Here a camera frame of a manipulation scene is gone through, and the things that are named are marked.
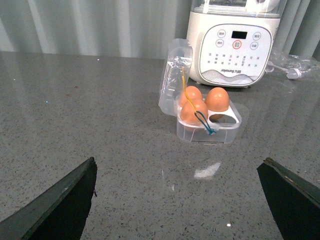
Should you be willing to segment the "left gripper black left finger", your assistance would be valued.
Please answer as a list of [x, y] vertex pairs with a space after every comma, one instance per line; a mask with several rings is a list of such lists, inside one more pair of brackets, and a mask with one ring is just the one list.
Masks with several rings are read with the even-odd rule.
[[90, 157], [0, 223], [2, 240], [79, 240], [91, 209], [97, 164]]

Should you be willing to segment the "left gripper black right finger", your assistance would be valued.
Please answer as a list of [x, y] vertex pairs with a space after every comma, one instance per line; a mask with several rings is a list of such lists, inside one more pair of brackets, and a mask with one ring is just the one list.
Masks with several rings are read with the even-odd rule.
[[272, 158], [257, 168], [273, 219], [285, 240], [320, 238], [320, 189]]

